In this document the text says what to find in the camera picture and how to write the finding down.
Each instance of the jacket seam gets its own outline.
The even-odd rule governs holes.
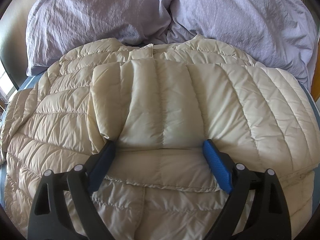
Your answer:
[[[262,169],[265,170],[265,168],[264,168],[264,166],[263,166],[263,162],[262,162],[261,156],[260,156],[260,153],[259,153],[259,150],[258,150],[257,142],[256,142],[256,140],[255,140],[255,139],[253,138],[253,136],[252,136],[252,131],[251,131],[251,128],[250,128],[250,126],[249,126],[248,118],[247,118],[247,116],[246,116],[245,113],[244,113],[243,105],[242,105],[241,102],[240,102],[238,93],[237,93],[235,87],[233,86],[232,81],[230,80],[227,72],[224,70],[224,68],[223,68],[222,66],[221,66],[220,68],[222,69],[223,74],[224,74],[225,77],[227,78],[228,83],[231,85],[231,88],[232,88],[233,92],[235,93],[236,98],[238,99],[238,102],[239,102],[240,107],[241,107],[242,114],[243,114],[243,116],[244,116],[244,118],[245,118],[245,120],[246,120],[247,126],[248,126],[248,128],[249,128],[250,137],[251,137],[251,139],[253,140],[254,145],[255,145],[255,147],[256,147],[257,154],[258,154],[258,159],[260,160],[260,165],[261,165]]]
[[[225,57],[231,57],[231,58],[235,58],[235,59],[240,59],[240,60],[244,61],[245,63],[248,63],[250,66],[254,66],[254,64],[251,63],[248,59],[243,59],[243,58],[240,58],[240,57],[237,57],[237,56],[231,56],[231,55],[227,55],[227,54],[215,53],[215,52],[212,52],[212,51],[201,50],[201,49],[174,49],[173,51],[177,51],[177,50],[199,51],[199,52],[206,52],[206,53],[216,54],[216,55],[225,56]]]
[[[146,211],[158,211],[158,212],[170,212],[170,213],[193,213],[193,212],[212,212],[212,211],[217,211],[217,210],[222,210],[222,208],[217,208],[217,209],[199,209],[199,210],[184,210],[184,211],[178,211],[178,210],[167,210],[167,209],[164,209],[164,210],[161,210],[161,209],[147,209]]]
[[[19,184],[17,182],[15,182],[12,177],[10,175],[7,175],[7,179],[9,179],[10,181],[12,181],[15,185],[17,185],[17,190],[20,191],[26,198],[32,200],[33,198],[29,197],[27,193],[25,193],[20,187]]]
[[[55,144],[51,144],[51,143],[47,143],[47,142],[43,142],[43,141],[34,139],[34,138],[32,138],[32,137],[29,137],[28,135],[25,135],[25,134],[22,133],[22,132],[17,132],[16,134],[21,134],[21,135],[25,136],[26,138],[29,138],[30,140],[33,140],[33,141],[36,141],[36,142],[39,142],[39,143],[43,143],[43,144],[47,144],[47,145],[50,145],[50,146],[57,147],[59,150],[65,150],[65,151],[73,152],[73,153],[75,153],[75,154],[82,154],[82,155],[86,155],[86,156],[88,156],[88,157],[91,156],[91,155],[87,155],[87,154],[84,154],[84,153],[81,153],[81,152],[77,152],[77,151],[75,151],[75,150],[66,149],[66,148],[63,148],[63,147],[61,147],[61,146],[57,146],[57,145],[55,145]]]
[[[101,205],[104,205],[104,206],[115,207],[115,208],[122,209],[122,210],[125,210],[125,209],[128,209],[128,210],[139,210],[139,209],[133,209],[133,208],[129,208],[129,207],[117,206],[117,205],[110,204],[110,203],[105,203],[105,202],[102,202],[102,201],[100,201],[98,199],[91,199],[91,200],[92,200],[92,202],[95,202],[97,204],[101,204]]]
[[[118,138],[120,137],[120,135],[122,134],[122,131],[124,129],[124,125],[125,125],[125,121],[123,120],[123,116],[122,116],[122,97],[121,97],[121,66],[119,66],[119,108],[120,108],[120,120],[121,120],[121,130],[119,132]]]
[[[51,86],[50,87],[50,93],[48,93],[47,96],[48,95],[55,95],[55,94],[62,93],[62,92],[65,92],[65,91],[76,90],[78,88],[89,88],[89,87],[90,87],[90,85],[79,86],[79,87],[69,88],[69,89],[65,89],[65,90],[58,90],[58,91],[55,91],[55,92],[51,93],[51,89],[52,89],[52,86]]]
[[[137,185],[137,184],[142,184],[142,185],[137,185],[139,187],[149,187],[149,186],[161,186],[161,187],[183,187],[183,188],[200,188],[204,190],[210,190],[209,192],[215,191],[217,187],[196,187],[196,186],[181,186],[181,185],[168,185],[168,184],[150,184],[150,183],[140,183],[140,182],[133,182],[133,181],[128,181],[128,180],[121,180],[121,179],[113,179],[107,176],[107,178],[104,178],[106,180],[111,180],[115,182],[121,182],[123,184],[129,184],[129,185]]]
[[[291,159],[292,170],[294,171],[294,166],[293,166],[293,159],[292,159],[292,155],[291,155],[291,150],[290,150],[290,147],[289,147],[289,145],[288,145],[288,143],[287,143],[287,141],[286,141],[286,139],[285,139],[284,133],[283,133],[282,129],[280,128],[279,124],[278,124],[278,120],[276,119],[275,114],[274,114],[273,111],[271,110],[271,107],[270,107],[270,105],[268,104],[267,100],[265,99],[265,97],[263,96],[262,92],[261,92],[260,89],[258,88],[258,85],[257,85],[257,84],[255,83],[255,81],[253,80],[252,75],[249,73],[249,71],[248,71],[248,69],[247,69],[246,67],[245,67],[244,69],[247,71],[247,73],[248,73],[248,75],[250,76],[253,84],[255,85],[255,87],[256,87],[257,90],[259,91],[260,95],[262,96],[262,98],[263,98],[264,101],[266,102],[266,104],[267,104],[270,112],[272,113],[272,115],[273,115],[273,117],[274,117],[274,119],[275,119],[275,121],[276,121],[276,124],[277,124],[277,126],[278,126],[278,128],[279,128],[279,130],[280,130],[280,132],[281,132],[281,134],[282,134],[282,136],[283,136],[283,140],[284,140],[285,144],[287,145],[287,148],[288,148],[288,151],[289,151],[289,155],[290,155],[290,159]]]
[[[156,79],[157,79],[157,83],[158,83],[158,91],[159,91],[159,107],[160,107],[160,119],[161,119],[161,147],[164,147],[164,107],[163,107],[163,100],[162,100],[162,96],[161,96],[161,81],[160,81],[160,77],[159,77],[159,66],[157,64],[156,61],[154,61],[155,63],[155,72],[156,72]],[[157,171],[158,171],[158,180],[159,182],[162,181],[162,175],[161,175],[161,159],[162,159],[162,149],[160,149],[160,154],[159,154],[159,162],[157,165]]]
[[[78,65],[76,66],[76,68],[75,68],[73,71],[67,72],[67,73],[64,73],[64,74],[61,74],[61,73],[59,72],[59,74],[58,74],[57,76],[58,76],[58,77],[65,77],[65,76],[70,75],[70,74],[73,74],[73,73],[75,73],[75,72],[77,72],[77,71],[79,71],[79,70],[81,70],[81,69],[83,69],[83,68],[85,68],[85,67],[95,68],[95,67],[97,67],[97,66],[104,65],[104,64],[125,63],[125,62],[127,62],[127,61],[109,61],[109,62],[107,62],[107,63],[102,63],[102,62],[100,62],[100,63],[98,63],[98,64],[85,65],[85,66],[81,66],[81,65],[79,66],[79,63],[78,63]]]
[[[13,182],[13,183],[15,183],[16,185],[18,185],[17,184],[17,182],[15,182],[12,178],[11,178],[11,181]],[[12,223],[15,225],[15,227],[16,228],[18,228],[18,230],[20,231],[20,232],[22,232],[22,230],[21,230],[21,228],[20,228],[20,225],[17,223],[17,221],[16,221],[16,219],[14,218],[14,216],[12,216],[12,214],[11,214],[11,212],[6,212],[7,213],[7,215],[8,215],[8,217],[9,217],[9,219],[12,221]]]
[[[139,216],[139,218],[138,218],[138,220],[137,220],[137,223],[136,223],[136,225],[135,225],[135,232],[138,230],[138,227],[140,226],[141,221],[142,221],[142,219],[143,219],[144,208],[145,208],[145,195],[146,195],[146,188],[143,187],[143,188],[142,188],[142,197],[141,197],[141,198],[142,198],[142,199],[141,199],[141,208],[140,208],[140,211],[139,211],[140,216]]]
[[[36,175],[38,178],[41,178],[39,174],[36,174],[32,169],[29,168],[22,160],[20,160],[18,157],[16,157],[14,154],[11,152],[7,152],[12,158],[16,159],[19,163],[21,163],[27,170],[31,171],[34,175]]]
[[[203,113],[203,111],[201,110],[199,96],[198,96],[198,94],[197,94],[197,92],[196,92],[196,88],[195,88],[195,86],[194,86],[194,82],[193,82],[193,80],[192,80],[192,77],[191,77],[191,74],[190,74],[190,70],[189,70],[189,68],[188,68],[188,64],[185,64],[185,67],[186,67],[186,69],[187,69],[187,71],[188,71],[188,73],[189,73],[189,77],[190,77],[190,81],[191,81],[191,86],[192,86],[193,92],[195,93],[196,100],[197,100],[197,102],[198,102],[198,107],[199,107],[199,111],[200,111],[201,118],[202,118],[202,123],[203,123],[203,135],[204,135],[205,138],[207,138],[207,137],[208,137],[208,134],[207,134],[207,130],[208,130],[208,129],[207,129],[207,124],[206,124],[206,122],[204,121],[204,113]]]
[[[135,49],[132,49],[132,50],[120,50],[121,48],[127,48],[127,46],[121,44],[121,45],[118,47],[117,50],[107,50],[107,49],[106,49],[106,50],[99,51],[99,52],[88,53],[88,54],[86,54],[86,55],[84,55],[84,56],[61,60],[61,61],[59,61],[59,63],[63,63],[63,62],[67,62],[67,61],[73,61],[73,60],[76,60],[76,59],[81,59],[81,58],[84,58],[84,57],[86,57],[86,56],[95,55],[95,54],[99,54],[99,53],[106,53],[106,52],[108,52],[109,54],[111,54],[111,53],[114,53],[114,52],[121,52],[121,51],[123,51],[123,52],[128,52],[128,53],[129,53],[129,52],[132,51],[132,50],[140,49],[139,47],[135,47]]]
[[[300,210],[302,210],[302,209],[308,204],[308,202],[310,201],[310,199],[312,199],[312,195],[311,195],[311,197],[305,202],[305,204],[304,204],[301,208],[299,208],[296,212],[294,212],[290,217],[293,217],[296,213],[298,213]]]
[[[290,84],[287,82],[287,80],[284,78],[284,76],[283,76],[282,74],[281,74],[281,76],[282,76],[282,78],[285,80],[285,82],[290,86]],[[283,95],[282,91],[278,88],[278,86],[273,82],[273,80],[272,80],[269,76],[268,76],[268,78],[269,78],[269,79],[271,80],[271,82],[275,85],[275,87],[278,89],[278,91],[280,92],[280,94],[282,95],[282,97],[284,98],[284,100],[286,101],[286,103],[288,104],[291,113],[293,114],[295,120],[297,121],[297,124],[299,125],[299,127],[300,127],[300,129],[301,129],[301,131],[302,131],[302,133],[303,133],[304,139],[305,139],[305,141],[306,141],[306,143],[307,143],[307,146],[308,146],[308,156],[309,156],[311,162],[313,162],[313,160],[312,160],[312,158],[311,158],[310,150],[309,150],[309,143],[308,143],[308,141],[307,141],[307,137],[306,137],[306,135],[305,135],[305,133],[304,133],[304,130],[302,129],[302,127],[301,127],[301,125],[300,125],[300,123],[299,123],[296,115],[294,114],[294,112],[293,112],[293,110],[292,110],[289,102],[286,100],[286,98],[285,98],[285,96]],[[297,95],[297,97],[299,98],[300,103],[303,105],[300,97],[299,97],[298,95]]]
[[[51,113],[39,113],[39,112],[35,112],[33,113],[34,115],[36,114],[43,114],[43,115],[47,115],[47,114],[87,114],[87,113],[81,113],[81,112],[51,112]]]

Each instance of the window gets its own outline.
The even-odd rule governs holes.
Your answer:
[[[4,108],[5,108],[4,102],[0,98],[0,115],[4,112]]]
[[[0,61],[0,100],[2,102],[0,104],[8,103],[16,93],[17,90]]]

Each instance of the down jacket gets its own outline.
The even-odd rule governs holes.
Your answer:
[[[44,171],[68,171],[111,139],[116,158],[92,201],[115,239],[202,239],[228,197],[203,157],[208,138],[251,170],[276,171],[295,236],[311,216],[320,162],[309,101],[288,72],[201,36],[143,48],[92,42],[19,92],[2,129],[6,212],[26,235]],[[68,193],[66,201],[84,233]]]

